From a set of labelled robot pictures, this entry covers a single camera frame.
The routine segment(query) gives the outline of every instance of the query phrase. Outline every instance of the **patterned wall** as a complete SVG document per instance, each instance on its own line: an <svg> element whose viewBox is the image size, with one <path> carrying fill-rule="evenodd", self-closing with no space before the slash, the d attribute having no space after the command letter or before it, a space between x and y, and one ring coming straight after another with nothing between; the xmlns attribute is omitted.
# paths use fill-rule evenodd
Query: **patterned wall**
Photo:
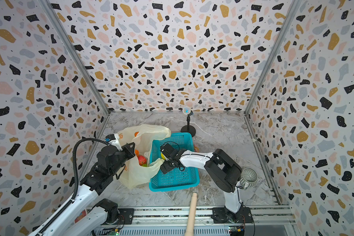
<svg viewBox="0 0 354 236"><path fill-rule="evenodd" d="M103 111L37 1L0 1L0 235L27 235L73 191L72 148ZM83 166L92 143L77 150Z"/></svg>
<svg viewBox="0 0 354 236"><path fill-rule="evenodd" d="M140 111L244 109L289 8L288 0L52 2L109 109Z"/></svg>
<svg viewBox="0 0 354 236"><path fill-rule="evenodd" d="M302 1L250 118L302 235L354 236L354 1Z"/></svg>

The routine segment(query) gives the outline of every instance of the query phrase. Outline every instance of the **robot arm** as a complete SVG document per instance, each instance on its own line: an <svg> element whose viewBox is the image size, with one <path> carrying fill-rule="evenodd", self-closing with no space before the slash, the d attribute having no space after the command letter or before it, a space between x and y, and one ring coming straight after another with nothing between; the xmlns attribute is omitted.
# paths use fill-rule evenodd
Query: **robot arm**
<svg viewBox="0 0 354 236"><path fill-rule="evenodd" d="M74 219L113 181L114 176L119 179L122 172L117 175L118 170L124 167L127 160L135 156L134 143L121 147L118 142L118 135L108 135L105 141L100 142L110 145L103 147L97 154L98 161L81 180L76 197L73 199L73 195L70 196L47 221L29 234L30 236L84 235L79 234L79 232L87 235L97 225L104 222L113 223L118 219L118 205L103 199L89 213L90 216L94 215L94 217L87 215L88 217L74 224L65 232Z"/></svg>
<svg viewBox="0 0 354 236"><path fill-rule="evenodd" d="M70 196L47 221L29 236L87 235L104 222L111 224L119 220L118 205L108 199L103 199L82 220L68 228L73 220L113 181L114 176L119 179L122 174L121 172L117 175L119 169L124 166L127 160L135 156L134 143L121 147L118 135L108 135L105 141L105 144L110 145L103 147L97 154L98 161L81 180L76 197L73 199L73 195ZM161 147L161 153L167 158L160 167L164 174L174 168L205 169L215 184L224 191L227 217L232 222L238 222L237 213L242 206L242 201L239 190L235 186L239 187L242 169L223 150L216 149L212 153L195 153L186 149L178 151L171 145L164 144Z"/></svg>
<svg viewBox="0 0 354 236"><path fill-rule="evenodd" d="M174 168L184 167L206 170L224 192L225 207L231 212L228 218L237 221L235 216L242 206L239 194L242 169L232 158L221 149L216 149L212 153L195 153L186 149L176 150L167 143L161 146L160 150L167 158L160 167L163 174Z"/></svg>

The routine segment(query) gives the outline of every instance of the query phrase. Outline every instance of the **plastic bag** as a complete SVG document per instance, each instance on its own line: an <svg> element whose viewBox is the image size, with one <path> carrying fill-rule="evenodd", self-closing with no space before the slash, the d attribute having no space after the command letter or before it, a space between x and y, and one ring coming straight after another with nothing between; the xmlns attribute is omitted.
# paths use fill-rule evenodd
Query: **plastic bag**
<svg viewBox="0 0 354 236"><path fill-rule="evenodd" d="M153 140L162 140L170 137L171 131L167 127L161 125L139 125L125 128L118 132L119 143L121 146L126 143L135 143L135 149L139 151L139 155L147 158L149 164L149 153L152 148ZM150 182L160 170L163 159L158 158L152 162L148 167L139 165L138 158L135 156L126 162L119 181L129 189L132 189L140 184Z"/></svg>

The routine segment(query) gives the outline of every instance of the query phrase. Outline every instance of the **wooden rolling pin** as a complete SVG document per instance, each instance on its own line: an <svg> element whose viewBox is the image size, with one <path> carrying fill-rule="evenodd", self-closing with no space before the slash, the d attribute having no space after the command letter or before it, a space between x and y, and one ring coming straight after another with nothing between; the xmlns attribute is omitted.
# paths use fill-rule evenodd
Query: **wooden rolling pin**
<svg viewBox="0 0 354 236"><path fill-rule="evenodd" d="M191 196L188 225L186 226L185 236L194 236L195 210L197 209L197 193Z"/></svg>

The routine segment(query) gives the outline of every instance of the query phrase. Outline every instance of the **gray marble surface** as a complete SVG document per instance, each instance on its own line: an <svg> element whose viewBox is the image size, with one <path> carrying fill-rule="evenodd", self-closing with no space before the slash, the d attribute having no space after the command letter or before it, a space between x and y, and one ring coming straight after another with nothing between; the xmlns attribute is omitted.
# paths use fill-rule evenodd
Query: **gray marble surface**
<svg viewBox="0 0 354 236"><path fill-rule="evenodd" d="M186 116L182 113L112 113L101 139L126 127L141 124L163 125L172 133L177 133L186 125ZM242 114L196 113L191 117L191 125L197 130L193 143L199 148L199 152L208 153L220 148L243 169L250 167L257 172L259 180L256 186L241 190L241 199L245 205L275 204ZM103 146L98 145L88 170L97 161L96 154ZM90 206L103 198L112 200L120 206L189 206L193 192L198 193L197 205L224 205L223 191L216 186L205 170L198 171L200 178L198 186L168 192L152 192L148 184L129 190L114 179Z"/></svg>

